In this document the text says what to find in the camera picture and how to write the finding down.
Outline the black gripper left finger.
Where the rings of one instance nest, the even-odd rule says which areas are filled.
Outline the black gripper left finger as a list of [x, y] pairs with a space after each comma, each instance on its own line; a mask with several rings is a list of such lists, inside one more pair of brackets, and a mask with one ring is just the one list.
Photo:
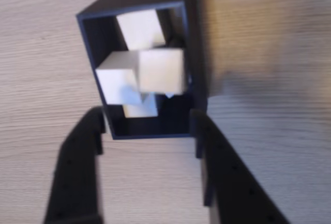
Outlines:
[[88, 110], [60, 146], [44, 223], [103, 223], [96, 157], [105, 133], [101, 107]]

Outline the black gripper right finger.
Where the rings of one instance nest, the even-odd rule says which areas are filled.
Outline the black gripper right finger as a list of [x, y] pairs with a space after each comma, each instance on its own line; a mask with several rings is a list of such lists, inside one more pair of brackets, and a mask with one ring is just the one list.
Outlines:
[[201, 161], [203, 204], [210, 223], [288, 223], [206, 113], [190, 111], [190, 133]]

